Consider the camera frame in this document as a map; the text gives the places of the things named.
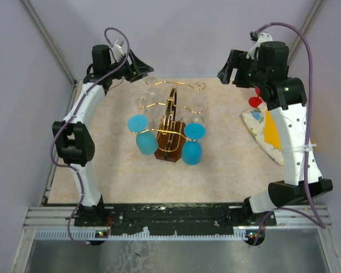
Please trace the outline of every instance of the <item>yellow paper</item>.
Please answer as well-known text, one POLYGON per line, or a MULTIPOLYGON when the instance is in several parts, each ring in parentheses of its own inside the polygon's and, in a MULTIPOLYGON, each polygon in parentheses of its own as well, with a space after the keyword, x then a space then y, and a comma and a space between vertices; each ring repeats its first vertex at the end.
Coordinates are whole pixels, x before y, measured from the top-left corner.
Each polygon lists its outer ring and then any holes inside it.
POLYGON ((264 141, 281 151, 277 126, 269 111, 267 111, 265 115, 264 141))

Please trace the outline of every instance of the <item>blue disc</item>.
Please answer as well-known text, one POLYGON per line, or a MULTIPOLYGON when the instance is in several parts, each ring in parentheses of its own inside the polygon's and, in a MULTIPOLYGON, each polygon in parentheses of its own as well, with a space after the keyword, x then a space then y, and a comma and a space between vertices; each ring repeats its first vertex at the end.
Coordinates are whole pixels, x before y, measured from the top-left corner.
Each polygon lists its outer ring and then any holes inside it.
POLYGON ((128 129, 135 133, 145 130, 147 126, 148 118, 145 115, 135 115, 127 122, 128 129))
POLYGON ((202 159, 202 146, 198 141, 186 141, 182 148, 182 160, 188 165, 196 165, 202 159))
POLYGON ((145 132, 136 135, 136 145, 143 155, 154 154, 158 149, 158 142, 152 132, 145 132))
POLYGON ((184 128, 186 137, 190 139, 201 139, 206 134, 206 129, 199 123, 190 123, 184 128))

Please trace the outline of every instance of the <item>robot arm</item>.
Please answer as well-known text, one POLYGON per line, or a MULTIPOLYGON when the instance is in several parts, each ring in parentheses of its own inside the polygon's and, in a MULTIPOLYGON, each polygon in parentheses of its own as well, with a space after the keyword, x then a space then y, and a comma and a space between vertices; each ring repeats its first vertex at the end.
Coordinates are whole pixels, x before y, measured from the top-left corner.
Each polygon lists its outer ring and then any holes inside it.
MULTIPOLYGON (((84 199, 79 208, 79 212, 85 210, 86 207, 96 207, 103 203, 92 168, 95 145, 87 129, 98 104, 105 97, 109 87, 113 83, 113 79, 124 77, 127 81, 134 82, 153 71, 153 68, 141 62, 130 50, 129 58, 131 63, 126 61, 120 70, 102 80, 88 92, 88 89, 94 82, 115 69, 120 63, 119 61, 124 58, 122 44, 122 39, 118 39, 112 48, 115 57, 113 63, 111 63, 110 48, 107 45, 95 45, 93 47, 93 64, 90 65, 88 74, 84 78, 79 99, 68 115, 62 121, 54 122, 52 126, 55 136, 63 124, 74 116, 65 130, 57 138, 56 149, 58 156, 63 158, 64 163, 74 167, 81 177, 84 187, 84 199)), ((77 172, 73 169, 71 169, 71 172, 76 182, 78 192, 81 194, 81 183, 78 179, 77 172)))
POLYGON ((261 213, 284 205, 305 201, 304 153, 309 152, 308 183, 313 197, 332 190, 332 182, 323 179, 311 145, 305 146, 306 93, 302 81, 288 77, 289 48, 267 33, 260 33, 249 52, 232 49, 218 78, 241 88, 259 88, 260 96, 278 129, 284 157, 284 181, 270 183, 268 190, 245 200, 251 213, 261 213))

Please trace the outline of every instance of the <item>oven mitt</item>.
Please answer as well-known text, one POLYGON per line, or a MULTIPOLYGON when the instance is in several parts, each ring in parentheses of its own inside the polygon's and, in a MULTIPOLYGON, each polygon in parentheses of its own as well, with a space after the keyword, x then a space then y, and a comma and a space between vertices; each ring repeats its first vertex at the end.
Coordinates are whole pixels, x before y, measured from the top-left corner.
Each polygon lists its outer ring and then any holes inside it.
POLYGON ((279 165, 284 165, 278 131, 265 102, 242 114, 247 129, 259 146, 279 165))

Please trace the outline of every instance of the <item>wooden base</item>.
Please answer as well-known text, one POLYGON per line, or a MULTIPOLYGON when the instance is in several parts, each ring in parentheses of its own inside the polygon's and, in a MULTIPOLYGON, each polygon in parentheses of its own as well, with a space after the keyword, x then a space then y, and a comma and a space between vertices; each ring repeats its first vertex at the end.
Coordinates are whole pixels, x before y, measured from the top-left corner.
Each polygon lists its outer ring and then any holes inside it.
MULTIPOLYGON (((180 132, 182 135, 184 135, 184 127, 186 127, 186 124, 184 122, 177 121, 174 131, 180 132)), ((157 135, 158 147, 165 150, 165 148, 167 147, 169 135, 170 133, 163 134, 161 132, 158 132, 158 135, 157 135)), ((176 150, 173 152, 164 152, 158 148, 158 150, 156 150, 154 155, 157 159, 160 159, 160 160, 177 162, 182 157, 182 148, 185 142, 186 142, 185 138, 181 137, 180 135, 173 134, 173 141, 168 150, 169 151, 173 151, 175 149, 176 150)))

